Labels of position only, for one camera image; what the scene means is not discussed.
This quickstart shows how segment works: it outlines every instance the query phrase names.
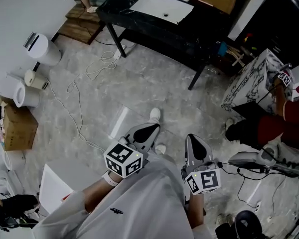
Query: black marble table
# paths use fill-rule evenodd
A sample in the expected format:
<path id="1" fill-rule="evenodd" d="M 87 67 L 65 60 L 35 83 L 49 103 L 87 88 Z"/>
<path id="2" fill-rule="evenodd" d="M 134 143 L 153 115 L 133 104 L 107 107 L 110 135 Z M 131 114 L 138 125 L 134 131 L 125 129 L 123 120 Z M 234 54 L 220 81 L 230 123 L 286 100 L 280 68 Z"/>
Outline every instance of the black marble table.
<path id="1" fill-rule="evenodd" d="M 126 39 L 166 55 L 196 71 L 189 85 L 192 89 L 204 67 L 218 53 L 227 37 L 231 21 L 226 13 L 190 0 L 193 10 L 178 24 L 142 12 L 130 10 L 138 0 L 107 0 L 97 14 L 105 22 L 119 51 L 126 57 L 121 40 Z M 124 27 L 117 37 L 112 26 Z"/>

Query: white shirt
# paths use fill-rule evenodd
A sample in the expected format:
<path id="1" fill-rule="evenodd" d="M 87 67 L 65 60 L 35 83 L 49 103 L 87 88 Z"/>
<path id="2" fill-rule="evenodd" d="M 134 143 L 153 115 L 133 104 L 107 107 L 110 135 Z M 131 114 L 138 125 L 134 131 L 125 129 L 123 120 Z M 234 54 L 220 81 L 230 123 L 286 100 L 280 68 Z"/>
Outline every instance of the white shirt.
<path id="1" fill-rule="evenodd" d="M 84 207 L 84 194 L 72 193 L 35 226 L 34 237 L 212 239 L 206 225 L 190 227 L 178 168 L 157 155 L 150 155 L 148 160 L 145 168 L 123 180 L 90 214 Z"/>

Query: table leg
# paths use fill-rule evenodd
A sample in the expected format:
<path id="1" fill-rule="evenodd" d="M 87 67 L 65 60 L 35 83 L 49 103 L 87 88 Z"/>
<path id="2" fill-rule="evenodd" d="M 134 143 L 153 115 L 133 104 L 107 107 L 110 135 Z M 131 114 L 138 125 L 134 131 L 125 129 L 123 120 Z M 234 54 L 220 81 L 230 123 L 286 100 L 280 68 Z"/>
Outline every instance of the table leg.
<path id="1" fill-rule="evenodd" d="M 198 68 L 198 70 L 197 70 L 197 72 L 196 72 L 196 74 L 194 76 L 194 79 L 191 81 L 191 83 L 190 83 L 190 85 L 188 87 L 188 90 L 192 90 L 192 88 L 194 87 L 196 81 L 198 80 L 201 72 L 204 70 L 205 66 L 206 66 L 206 64 L 200 65 L 200 67 Z"/>
<path id="2" fill-rule="evenodd" d="M 111 23 L 105 23 L 105 24 L 108 27 L 108 30 L 109 30 L 109 32 L 110 32 L 110 34 L 111 34 L 111 36 L 112 36 L 112 38 L 113 38 L 113 40 L 114 40 L 117 48 L 119 49 L 122 57 L 126 58 L 125 51 L 124 51 L 123 47 L 121 46 L 121 43 L 120 43 L 120 41 L 118 39 L 118 36 L 115 33 L 115 30 L 114 30 L 112 24 Z"/>

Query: marble floor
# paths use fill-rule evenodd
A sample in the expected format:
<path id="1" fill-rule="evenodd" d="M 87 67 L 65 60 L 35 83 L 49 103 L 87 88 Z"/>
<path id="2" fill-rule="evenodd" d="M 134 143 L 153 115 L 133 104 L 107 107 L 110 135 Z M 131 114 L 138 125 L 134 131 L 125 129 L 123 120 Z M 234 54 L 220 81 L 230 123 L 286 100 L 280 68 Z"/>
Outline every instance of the marble floor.
<path id="1" fill-rule="evenodd" d="M 114 43 L 107 29 L 97 36 L 97 40 Z M 104 57 L 109 55 L 104 54 L 106 51 L 115 52 L 116 47 L 96 41 L 88 46 L 63 36 L 57 38 L 56 44 L 63 54 L 61 62 L 52 68 L 40 65 L 38 72 L 50 79 L 57 97 L 80 125 L 78 92 L 74 89 L 67 93 L 67 87 L 93 61 L 95 63 L 88 72 L 108 65 L 100 58 L 102 54 Z M 230 82 L 228 77 L 209 67 L 189 91 L 187 87 L 194 71 L 140 45 L 128 48 L 127 53 L 127 58 L 117 61 L 114 69 L 102 70 L 95 80 L 90 81 L 81 74 L 75 81 L 82 106 L 81 133 L 87 140 L 106 149 L 112 137 L 119 138 L 131 126 L 147 121 L 151 109 L 158 107 L 162 112 L 162 128 L 157 142 L 167 146 L 166 153 L 179 167 L 184 164 L 184 139 L 188 133 L 203 138 L 212 147 L 214 157 L 223 162 L 246 148 L 237 142 L 228 142 L 224 137 L 224 122 L 229 114 L 220 104 Z M 49 87 L 41 92 L 39 107 L 32 113 L 39 127 L 33 149 L 26 153 L 26 167 L 18 173 L 27 192 L 39 191 L 44 165 L 53 159 L 77 158 L 98 174 L 106 170 L 100 152 L 79 139 L 75 124 Z M 117 121 L 122 114 L 123 123 L 118 128 Z M 236 170 L 230 166 L 225 169 Z M 245 174 L 259 178 L 250 172 Z M 213 233 L 220 213 L 236 215 L 242 210 L 254 210 L 237 198 L 243 178 L 223 171 L 221 176 L 222 187 L 205 195 L 205 220 Z M 286 178 L 275 194 L 273 213 L 273 193 L 283 179 L 284 176 L 271 175 L 261 181 L 246 180 L 240 192 L 240 198 L 250 205 L 260 203 L 257 215 L 264 233 L 277 239 L 289 232 L 299 212 L 299 180 Z"/>

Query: power strip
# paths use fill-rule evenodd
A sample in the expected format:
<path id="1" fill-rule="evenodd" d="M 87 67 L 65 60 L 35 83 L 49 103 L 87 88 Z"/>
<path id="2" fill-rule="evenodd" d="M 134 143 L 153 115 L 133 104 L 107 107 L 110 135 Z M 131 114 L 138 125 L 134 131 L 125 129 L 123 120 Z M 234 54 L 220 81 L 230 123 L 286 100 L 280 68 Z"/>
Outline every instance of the power strip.
<path id="1" fill-rule="evenodd" d="M 123 48 L 123 50 L 125 50 L 126 49 L 126 45 L 122 45 L 122 48 Z M 115 60 L 119 60 L 120 58 L 121 58 L 121 53 L 120 53 L 120 51 L 119 51 L 119 49 L 117 49 L 116 50 L 116 52 L 114 53 L 114 59 Z"/>

